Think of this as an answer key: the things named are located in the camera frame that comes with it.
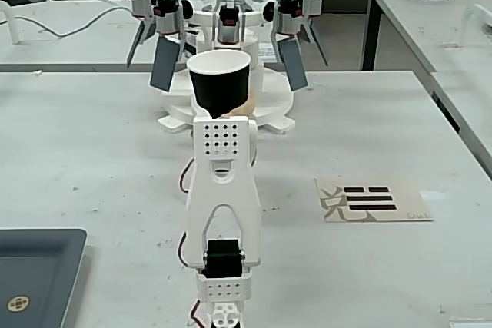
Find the tan curved gripper finger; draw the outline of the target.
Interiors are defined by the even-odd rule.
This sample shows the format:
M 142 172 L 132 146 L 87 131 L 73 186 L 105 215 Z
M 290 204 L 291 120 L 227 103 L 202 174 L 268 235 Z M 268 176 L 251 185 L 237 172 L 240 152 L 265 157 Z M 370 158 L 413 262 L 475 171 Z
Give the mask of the tan curved gripper finger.
M 249 92 L 248 99 L 240 106 L 233 108 L 228 113 L 222 114 L 221 118 L 232 118 L 236 116 L 251 117 L 255 109 L 255 99 L 252 91 Z

